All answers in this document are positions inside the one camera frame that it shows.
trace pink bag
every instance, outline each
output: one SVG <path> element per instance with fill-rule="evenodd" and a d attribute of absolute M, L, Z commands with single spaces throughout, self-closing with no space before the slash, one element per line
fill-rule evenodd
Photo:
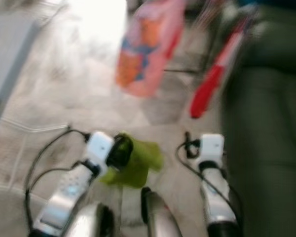
<path fill-rule="evenodd" d="M 151 96 L 184 26 L 185 0 L 149 0 L 134 14 L 123 39 L 116 83 L 127 93 Z"/>

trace green rag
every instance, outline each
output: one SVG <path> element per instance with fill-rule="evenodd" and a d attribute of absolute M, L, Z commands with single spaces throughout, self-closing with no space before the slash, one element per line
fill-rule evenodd
<path fill-rule="evenodd" d="M 150 168 L 160 171 L 163 166 L 163 156 L 157 143 L 138 141 L 126 133 L 123 135 L 133 143 L 128 164 L 122 171 L 109 167 L 100 181 L 108 185 L 126 185 L 139 189 L 145 185 Z"/>

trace dark green couch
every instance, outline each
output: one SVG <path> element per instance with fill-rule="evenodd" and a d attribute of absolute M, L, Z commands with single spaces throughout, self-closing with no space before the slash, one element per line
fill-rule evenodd
<path fill-rule="evenodd" d="M 228 179 L 245 237 L 296 237 L 296 12 L 262 6 L 243 53 L 222 97 Z"/>

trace power cord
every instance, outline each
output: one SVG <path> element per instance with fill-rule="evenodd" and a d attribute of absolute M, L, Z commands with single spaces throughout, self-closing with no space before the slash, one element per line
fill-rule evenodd
<path fill-rule="evenodd" d="M 67 170 L 67 169 L 51 169 L 51 170 L 47 170 L 45 172 L 43 172 L 42 174 L 40 174 L 31 184 L 30 186 L 30 180 L 32 178 L 32 175 L 34 173 L 35 167 L 37 165 L 37 163 L 39 162 L 39 160 L 41 159 L 42 155 L 46 152 L 46 150 L 52 145 L 54 144 L 56 141 L 58 141 L 60 138 L 62 138 L 63 136 L 72 133 L 72 132 L 77 132 L 79 134 L 81 134 L 84 138 L 84 141 L 87 142 L 90 138 L 90 133 L 85 133 L 76 129 L 71 129 L 70 127 L 68 127 L 68 130 L 61 133 L 60 135 L 58 135 L 57 137 L 55 137 L 51 142 L 49 142 L 48 144 L 46 144 L 38 153 L 38 155 L 36 156 L 36 158 L 34 159 L 34 161 L 32 162 L 32 165 L 27 173 L 27 176 L 25 178 L 24 181 L 24 210 L 25 210 L 25 216 L 26 216 L 26 221 L 27 221 L 27 225 L 28 225 L 28 229 L 31 231 L 33 229 L 33 218 L 32 218 L 32 213 L 31 213 L 31 209 L 30 209 L 30 193 L 31 190 L 34 188 L 34 186 L 36 185 L 36 183 L 38 182 L 38 180 L 45 174 L 51 172 L 51 171 L 56 171 L 56 170 Z"/>
<path fill-rule="evenodd" d="M 243 236 L 243 208 L 242 208 L 242 201 L 240 199 L 239 194 L 236 192 L 236 190 L 229 185 L 230 190 L 235 193 L 235 196 L 239 202 L 239 209 L 240 209 L 240 216 L 237 214 L 236 209 L 234 208 L 234 206 L 231 204 L 231 202 L 224 196 L 224 194 L 218 190 L 218 188 L 215 187 L 215 185 L 213 185 L 208 179 L 206 179 L 204 177 L 203 174 L 201 174 L 200 172 L 195 171 L 192 167 L 190 167 L 186 162 L 182 161 L 180 156 L 179 156 L 179 151 L 182 147 L 186 147 L 187 145 L 193 145 L 195 147 L 200 147 L 200 139 L 196 139 L 190 142 L 183 142 L 182 144 L 180 144 L 177 148 L 176 148 L 176 152 L 175 152 L 175 156 L 176 159 L 185 167 L 187 168 L 189 171 L 191 171 L 192 173 L 194 173 L 195 175 L 197 175 L 202 181 L 204 181 L 208 186 L 210 186 L 230 207 L 230 209 L 233 211 L 235 218 L 236 218 L 236 222 L 238 223 L 240 230 L 241 230 L 241 236 Z"/>

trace floor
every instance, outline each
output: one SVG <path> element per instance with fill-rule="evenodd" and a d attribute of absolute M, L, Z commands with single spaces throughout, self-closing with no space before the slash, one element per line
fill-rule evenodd
<path fill-rule="evenodd" d="M 38 35 L 4 115 L 29 125 L 68 122 L 85 131 L 104 130 L 113 134 L 125 130 L 137 139 L 157 142 L 164 154 L 164 167 L 159 173 L 149 174 L 147 185 L 165 199 L 184 237 L 205 237 L 199 180 L 175 161 L 174 151 L 186 130 L 195 138 L 201 133 L 220 131 L 218 100 L 201 119 L 190 119 L 188 105 L 195 89 L 195 75 L 173 72 L 164 73 L 153 97 L 123 94 L 114 85 L 114 69 L 128 20 L 126 2 L 122 0 L 67 0 Z M 168 69 L 195 70 L 199 66 L 206 34 L 200 33 L 186 53 L 182 45 L 188 21 L 186 25 L 181 46 Z M 15 187 L 22 187 L 33 157 L 54 135 L 34 134 L 28 138 Z M 10 178 L 23 137 L 23 133 L 0 124 L 1 184 Z M 83 142 L 72 135 L 46 154 L 38 171 L 68 166 L 81 158 L 82 151 Z M 59 175 L 47 176 L 35 193 L 48 198 Z M 114 210 L 116 236 L 147 236 L 140 218 L 140 190 L 95 182 L 86 202 L 94 200 Z M 5 229 L 0 226 L 1 236 Z"/>

